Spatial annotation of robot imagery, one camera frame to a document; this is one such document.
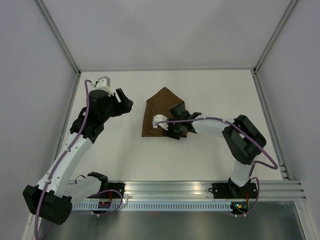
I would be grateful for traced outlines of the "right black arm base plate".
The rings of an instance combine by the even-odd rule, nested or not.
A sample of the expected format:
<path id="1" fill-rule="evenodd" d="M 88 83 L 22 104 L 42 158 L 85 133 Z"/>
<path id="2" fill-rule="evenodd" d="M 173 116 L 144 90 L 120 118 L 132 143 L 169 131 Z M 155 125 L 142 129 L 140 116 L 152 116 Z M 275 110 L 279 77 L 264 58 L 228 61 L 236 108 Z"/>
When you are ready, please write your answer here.
<path id="1" fill-rule="evenodd" d="M 243 187 L 237 185 L 231 185 L 229 183 L 212 183 L 208 188 L 208 192 L 213 195 L 215 200 L 217 199 L 241 199 L 246 200 L 256 199 L 258 196 L 258 188 L 255 183 L 248 183 Z"/>

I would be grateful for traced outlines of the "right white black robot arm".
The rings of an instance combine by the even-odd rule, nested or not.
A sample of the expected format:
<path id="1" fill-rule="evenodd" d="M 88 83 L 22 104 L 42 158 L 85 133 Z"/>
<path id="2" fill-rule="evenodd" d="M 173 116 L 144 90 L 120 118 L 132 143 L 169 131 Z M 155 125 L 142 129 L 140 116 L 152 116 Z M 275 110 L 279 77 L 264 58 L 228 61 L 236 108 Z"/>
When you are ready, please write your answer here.
<path id="1" fill-rule="evenodd" d="M 228 179 L 228 192 L 235 198 L 241 197 L 250 184 L 254 160 L 267 144 L 256 126 L 245 115 L 223 120 L 200 112 L 190 114 L 181 104 L 175 105 L 169 112 L 172 118 L 157 114 L 152 119 L 153 127 L 161 127 L 165 137 L 180 140 L 183 133 L 193 133 L 224 138 L 235 159 Z"/>

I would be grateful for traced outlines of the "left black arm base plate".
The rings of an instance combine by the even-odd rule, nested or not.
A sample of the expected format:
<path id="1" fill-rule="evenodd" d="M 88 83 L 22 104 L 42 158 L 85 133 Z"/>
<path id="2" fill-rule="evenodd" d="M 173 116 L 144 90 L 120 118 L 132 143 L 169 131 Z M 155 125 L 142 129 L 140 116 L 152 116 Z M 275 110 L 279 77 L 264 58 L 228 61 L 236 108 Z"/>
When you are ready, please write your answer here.
<path id="1" fill-rule="evenodd" d="M 106 183 L 100 188 L 99 191 L 103 193 L 99 194 L 99 197 L 102 199 L 120 199 L 120 195 L 117 192 L 123 196 L 125 193 L 125 185 L 124 182 Z"/>

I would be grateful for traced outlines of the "brown cloth napkin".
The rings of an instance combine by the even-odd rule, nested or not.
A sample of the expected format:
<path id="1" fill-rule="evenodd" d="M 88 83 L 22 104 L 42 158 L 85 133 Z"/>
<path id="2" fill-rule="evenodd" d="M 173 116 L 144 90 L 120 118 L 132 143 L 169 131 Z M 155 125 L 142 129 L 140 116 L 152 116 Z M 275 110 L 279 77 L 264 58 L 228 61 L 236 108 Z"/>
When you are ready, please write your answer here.
<path id="1" fill-rule="evenodd" d="M 153 128 L 153 117 L 156 115 L 163 115 L 167 118 L 173 118 L 173 115 L 169 110 L 177 104 L 185 106 L 185 102 L 167 87 L 163 87 L 155 95 L 147 99 L 141 136 L 164 137 L 163 128 Z"/>

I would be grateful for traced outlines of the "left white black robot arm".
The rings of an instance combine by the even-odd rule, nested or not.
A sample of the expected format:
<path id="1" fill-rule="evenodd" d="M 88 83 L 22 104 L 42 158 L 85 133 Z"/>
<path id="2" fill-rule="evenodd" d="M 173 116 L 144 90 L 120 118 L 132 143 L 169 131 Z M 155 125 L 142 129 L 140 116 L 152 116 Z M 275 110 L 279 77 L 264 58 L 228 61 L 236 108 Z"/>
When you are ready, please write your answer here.
<path id="1" fill-rule="evenodd" d="M 63 224 L 72 207 L 90 196 L 104 198 L 109 193 L 108 177 L 90 172 L 84 180 L 73 186 L 68 182 L 85 153 L 104 130 L 109 118 L 127 114 L 133 101 L 121 88 L 109 93 L 106 89 L 94 89 L 87 94 L 87 105 L 72 123 L 64 149 L 47 173 L 35 186 L 27 185 L 23 197 L 29 211 L 56 225 Z"/>

